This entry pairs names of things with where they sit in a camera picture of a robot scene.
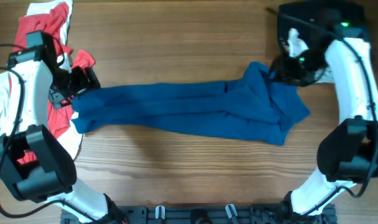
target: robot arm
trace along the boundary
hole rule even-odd
[[[53,39],[45,33],[28,34],[27,46],[26,50],[11,53],[7,62],[8,68],[17,72],[24,83],[21,86],[15,75],[10,76],[10,119],[4,128],[5,134],[0,137],[0,157],[7,136],[15,126],[13,118],[22,87],[25,93],[20,123],[12,139],[11,152],[4,159],[0,178],[14,198],[35,203],[57,202],[54,204],[74,214],[81,223],[122,219],[123,214],[106,195],[92,190],[77,178],[72,158],[47,129],[48,99],[55,107],[67,105],[69,96],[99,88],[96,76],[90,69],[86,74],[80,68],[71,70],[68,61],[64,62],[67,70],[60,69]],[[24,155],[24,150],[34,151],[37,160],[18,164],[17,159]]]
[[[376,121],[378,122],[378,90],[370,61],[371,46],[365,38],[367,35],[361,35],[364,30],[359,27],[349,30],[351,28],[348,27],[350,22],[342,22],[339,18],[343,18],[337,16],[341,13],[345,17],[351,14],[350,12],[357,11],[360,12],[360,16],[351,14],[351,17],[362,17],[362,9],[358,10],[360,6],[346,4],[346,2],[340,4],[343,4],[344,9],[339,4],[339,6],[334,4],[327,4],[326,6],[313,2],[298,2],[280,6],[283,13],[295,14],[293,9],[296,9],[298,15],[295,15],[295,17],[302,16],[303,21],[314,21],[312,17],[309,19],[309,15],[318,15],[318,12],[321,11],[322,21],[314,22],[325,26],[338,23],[339,26],[342,26],[338,29],[348,29],[348,31],[342,31],[341,34],[345,37],[344,40],[362,58],[367,72],[364,74],[357,57],[342,41],[336,39],[326,41],[319,36],[319,44],[313,43],[313,48],[317,46],[316,48],[319,48],[320,52],[324,52],[326,65],[330,67],[333,73],[339,103],[339,126],[320,144],[316,170],[302,186],[289,192],[285,201],[282,202],[282,207],[288,207],[283,211],[283,213],[286,212],[283,214],[284,219],[289,219],[293,213],[309,216],[320,215],[323,208],[344,191],[344,187],[351,188],[356,184],[363,184],[370,169],[372,169],[372,177],[378,177],[378,154],[375,164],[372,163],[372,153],[375,151],[375,145],[378,145],[378,142],[371,137],[375,132],[374,124]],[[303,11],[307,11],[309,15],[301,14]],[[309,48],[305,41],[298,38],[300,34],[295,28],[302,31],[311,30],[311,28],[293,26],[290,27],[288,32],[289,52],[287,57],[290,57],[288,60],[297,60],[298,63],[302,63],[311,58],[304,56],[309,55],[305,54]],[[329,43],[325,45],[327,47],[320,44],[323,42]],[[309,64],[303,63],[302,65],[302,71],[299,73],[307,76],[315,75],[310,69],[307,70]],[[315,80],[313,77],[302,78],[304,80]],[[369,88],[371,89],[372,99],[369,98]],[[372,115],[373,108],[369,106],[370,102],[375,103],[376,121],[374,121]],[[365,138],[368,138],[370,142],[363,143]]]

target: table surface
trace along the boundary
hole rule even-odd
[[[0,43],[12,43],[28,0],[0,1]],[[251,61],[276,57],[276,18],[265,12],[281,0],[75,1],[69,46],[96,60],[102,86],[190,83],[240,78]],[[378,1],[364,4],[378,82]],[[0,49],[4,65],[11,49]],[[83,139],[78,176],[118,205],[249,205],[276,203],[316,167],[320,141],[338,123],[333,85],[298,90],[311,116],[289,133],[284,147],[170,133],[142,126],[105,126]],[[17,202],[0,184],[14,213],[37,205]],[[378,223],[378,179],[366,194],[340,195],[339,223]],[[60,209],[0,223],[58,223]]]

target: blue shirt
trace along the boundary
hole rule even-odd
[[[72,102],[79,133],[106,124],[137,124],[220,138],[283,145],[309,115],[295,86],[270,82],[252,62],[243,78],[207,83],[129,85],[89,91]]]

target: white cloth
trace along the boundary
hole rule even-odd
[[[66,23],[60,29],[60,39],[63,44],[67,43],[67,29],[70,24],[70,18],[72,13],[72,0],[56,0],[47,3],[31,3],[27,16],[34,14],[49,13],[51,9],[57,6],[61,2],[66,2],[69,6],[69,15]],[[60,67],[71,72],[71,63],[69,55],[65,54],[65,61]],[[62,56],[58,57],[58,62],[61,61]],[[9,84],[9,72],[0,74],[0,135],[5,133],[6,121],[14,118],[10,118],[9,115],[9,100],[10,100],[10,84]],[[72,118],[78,118],[78,113],[75,112]],[[64,132],[57,140],[64,147],[64,149],[71,155],[71,158],[76,158],[79,150],[79,146],[82,142],[82,134],[79,134],[75,129],[75,125],[70,121],[70,128]]]

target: black plastic base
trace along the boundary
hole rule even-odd
[[[337,224],[337,216],[335,206],[327,205],[322,215],[313,222],[277,222],[269,216],[269,211],[276,210],[277,204],[257,204],[246,207],[236,207],[239,224]],[[155,208],[147,208],[145,206],[135,207],[119,207],[128,217],[130,224],[159,224],[159,220],[155,219]],[[191,212],[194,209],[204,209],[208,213],[212,224],[231,224],[228,219],[225,207],[186,207],[186,208],[166,208],[166,219],[163,224],[192,224]],[[79,224],[78,219],[62,210],[60,224]]]

